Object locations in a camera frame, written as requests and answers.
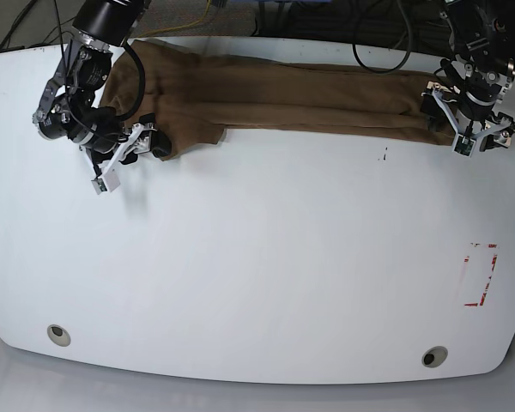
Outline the brown t-shirt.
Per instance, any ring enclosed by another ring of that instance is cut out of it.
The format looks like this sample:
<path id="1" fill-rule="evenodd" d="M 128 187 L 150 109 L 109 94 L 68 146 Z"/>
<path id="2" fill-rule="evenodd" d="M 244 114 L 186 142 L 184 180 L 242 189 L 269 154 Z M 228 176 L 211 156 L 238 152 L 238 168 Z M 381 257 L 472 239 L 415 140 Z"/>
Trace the brown t-shirt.
<path id="1" fill-rule="evenodd" d="M 428 123 L 422 92 L 433 76 L 373 75 L 354 66 L 285 64 L 260 58 L 202 56 L 137 40 L 146 85 L 139 116 L 154 114 L 181 155 L 217 144 L 228 129 L 272 129 L 374 136 L 449 146 L 447 122 Z"/>

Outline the red tape rectangle marking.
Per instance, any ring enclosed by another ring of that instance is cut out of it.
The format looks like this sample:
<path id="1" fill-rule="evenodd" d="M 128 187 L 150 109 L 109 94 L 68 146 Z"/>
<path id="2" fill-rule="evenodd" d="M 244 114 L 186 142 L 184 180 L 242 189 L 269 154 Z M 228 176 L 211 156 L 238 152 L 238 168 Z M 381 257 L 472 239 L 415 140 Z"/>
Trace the red tape rectangle marking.
<path id="1" fill-rule="evenodd" d="M 472 243 L 463 261 L 461 287 L 458 299 L 464 307 L 484 305 L 492 281 L 499 245 L 493 243 Z"/>

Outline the grey table grommet left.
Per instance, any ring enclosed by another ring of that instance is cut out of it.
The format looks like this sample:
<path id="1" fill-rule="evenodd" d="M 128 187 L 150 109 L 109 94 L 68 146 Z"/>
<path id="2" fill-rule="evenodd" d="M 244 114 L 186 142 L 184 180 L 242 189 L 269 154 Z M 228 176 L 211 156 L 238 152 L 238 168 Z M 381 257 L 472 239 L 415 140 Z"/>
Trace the grey table grommet left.
<path id="1" fill-rule="evenodd" d="M 47 328 L 47 335 L 50 340 L 59 347 L 65 348 L 71 344 L 70 334 L 59 325 L 50 325 Z"/>

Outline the grey table grommet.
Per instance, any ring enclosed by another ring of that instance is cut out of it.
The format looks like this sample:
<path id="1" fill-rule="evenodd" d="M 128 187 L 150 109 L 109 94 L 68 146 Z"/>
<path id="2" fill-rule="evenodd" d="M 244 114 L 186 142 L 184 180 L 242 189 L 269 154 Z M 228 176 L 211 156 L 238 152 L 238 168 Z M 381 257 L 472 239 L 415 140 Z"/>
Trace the grey table grommet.
<path id="1" fill-rule="evenodd" d="M 50 325 L 47 328 L 47 335 L 50 340 L 59 347 L 65 348 L 71 344 L 70 334 L 59 325 Z"/>
<path id="2" fill-rule="evenodd" d="M 430 348 L 421 358 L 422 365 L 427 368 L 436 368 L 442 365 L 448 356 L 445 347 L 437 346 Z"/>

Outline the grey table grommet right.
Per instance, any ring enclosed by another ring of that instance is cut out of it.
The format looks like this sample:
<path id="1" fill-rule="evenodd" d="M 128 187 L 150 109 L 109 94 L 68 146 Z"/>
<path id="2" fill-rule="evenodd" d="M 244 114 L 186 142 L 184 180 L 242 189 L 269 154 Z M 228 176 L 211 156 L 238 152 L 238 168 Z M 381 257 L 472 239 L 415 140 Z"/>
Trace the grey table grommet right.
<path id="1" fill-rule="evenodd" d="M 422 365 L 427 368 L 436 368 L 442 365 L 448 356 L 445 347 L 437 346 L 430 348 L 421 358 Z"/>

